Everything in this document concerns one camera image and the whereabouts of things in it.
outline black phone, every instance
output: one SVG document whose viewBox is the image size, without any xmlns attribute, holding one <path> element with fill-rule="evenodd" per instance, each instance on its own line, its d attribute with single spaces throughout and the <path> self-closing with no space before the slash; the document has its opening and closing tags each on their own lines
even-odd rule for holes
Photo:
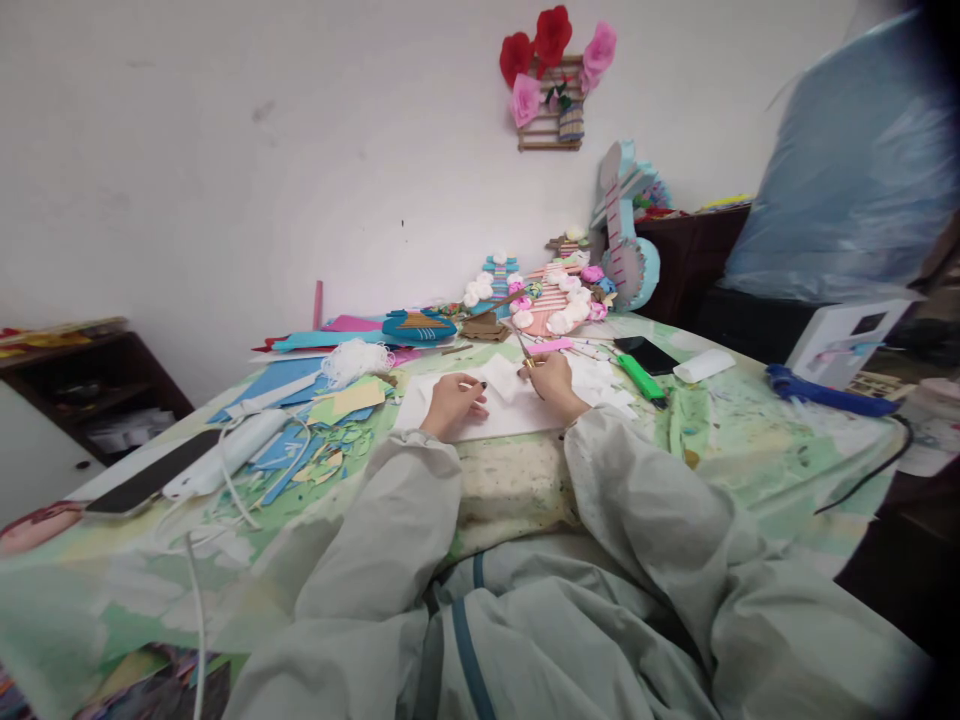
<svg viewBox="0 0 960 720">
<path fill-rule="evenodd" d="M 143 512 L 164 485 L 201 458 L 219 439 L 219 430 L 204 430 L 193 436 L 129 480 L 98 497 L 87 505 L 83 514 L 117 519 Z"/>
<path fill-rule="evenodd" d="M 632 356 L 649 375 L 669 375 L 680 364 L 645 337 L 619 338 L 613 344 Z"/>
</svg>

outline person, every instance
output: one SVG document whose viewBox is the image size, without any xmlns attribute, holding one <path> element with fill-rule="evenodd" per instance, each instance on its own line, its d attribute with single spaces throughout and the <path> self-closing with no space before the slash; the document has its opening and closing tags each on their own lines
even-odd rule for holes
<svg viewBox="0 0 960 720">
<path fill-rule="evenodd" d="M 250 657 L 228 718 L 861 718 L 923 666 L 898 630 L 781 557 L 721 490 L 573 392 L 566 359 L 522 371 L 567 425 L 586 532 L 528 536 L 434 578 L 462 471 L 444 440 L 484 384 L 435 386 L 392 432 L 297 599 Z"/>
</svg>

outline green tablecloth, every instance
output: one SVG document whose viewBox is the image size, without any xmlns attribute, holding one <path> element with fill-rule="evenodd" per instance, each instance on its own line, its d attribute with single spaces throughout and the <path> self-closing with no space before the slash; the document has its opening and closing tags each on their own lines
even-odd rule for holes
<svg viewBox="0 0 960 720">
<path fill-rule="evenodd" d="M 607 324 L 621 334 L 651 337 L 679 361 L 715 346 L 635 315 L 611 315 Z M 397 395 L 412 374 L 469 370 L 493 353 L 519 364 L 513 339 L 472 343 L 470 350 L 428 354 L 395 370 Z M 151 445 L 196 433 L 256 374 Z M 737 356 L 736 367 L 696 386 L 683 386 L 672 376 L 661 382 L 670 387 L 670 410 L 658 413 L 638 398 L 633 408 L 640 431 L 680 458 L 695 454 L 697 474 L 750 508 L 784 552 L 828 575 L 839 572 L 882 502 L 892 470 L 840 508 L 816 517 L 813 511 L 882 462 L 900 442 L 899 427 L 817 406 L 810 410 L 815 434 L 769 390 L 763 366 L 743 356 Z M 625 386 L 633 390 L 629 382 Z M 389 432 L 397 411 L 388 402 L 367 421 L 375 438 Z M 577 524 L 557 435 L 457 446 L 464 492 L 448 562 L 504 540 Z M 238 526 L 198 548 L 211 649 L 250 652 L 290 622 L 301 586 L 360 487 L 367 457 L 348 456 L 345 478 L 338 473 L 322 485 L 304 483 L 285 492 L 257 514 L 260 532 Z M 270 481 L 264 478 L 259 485 Z M 262 494 L 256 482 L 241 486 L 246 497 Z M 217 502 L 219 512 L 231 514 L 222 498 L 208 505 Z M 171 523 L 163 536 L 176 534 L 178 524 L 186 529 L 200 521 L 201 505 Z M 119 525 L 84 521 L 30 553 L 0 562 L 0 661 L 41 716 L 69 717 L 113 662 L 146 642 L 196 646 L 186 561 L 182 553 L 159 552 L 154 537 L 165 509 L 157 506 Z"/>
</svg>

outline blue glue gun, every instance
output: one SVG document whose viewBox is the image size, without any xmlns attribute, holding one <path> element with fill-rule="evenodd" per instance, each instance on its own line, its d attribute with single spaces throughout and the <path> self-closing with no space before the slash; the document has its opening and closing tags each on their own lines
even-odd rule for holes
<svg viewBox="0 0 960 720">
<path fill-rule="evenodd" d="M 883 417 L 896 412 L 897 403 L 883 398 L 868 398 L 862 395 L 851 395 L 842 390 L 817 385 L 809 380 L 798 378 L 789 368 L 773 363 L 767 365 L 767 375 L 770 376 L 770 387 L 784 400 L 797 397 L 801 400 L 813 402 L 846 410 L 847 412 L 865 415 L 866 417 Z"/>
</svg>

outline scissors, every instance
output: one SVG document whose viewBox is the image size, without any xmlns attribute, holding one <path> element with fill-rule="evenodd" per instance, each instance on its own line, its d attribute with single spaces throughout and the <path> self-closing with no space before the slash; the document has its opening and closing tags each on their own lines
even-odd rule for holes
<svg viewBox="0 0 960 720">
<path fill-rule="evenodd" d="M 534 362 L 533 355 L 530 354 L 530 351 L 527 350 L 527 346 L 523 344 L 523 339 L 520 337 L 520 333 L 514 328 L 513 334 L 517 336 L 517 342 L 520 343 L 520 349 L 523 350 L 523 364 L 527 367 L 528 370 L 533 370 L 533 368 L 543 365 L 543 363 Z M 537 386 L 533 386 L 533 390 L 537 393 L 537 396 L 543 400 L 543 395 L 540 394 L 540 391 L 537 390 Z"/>
</svg>

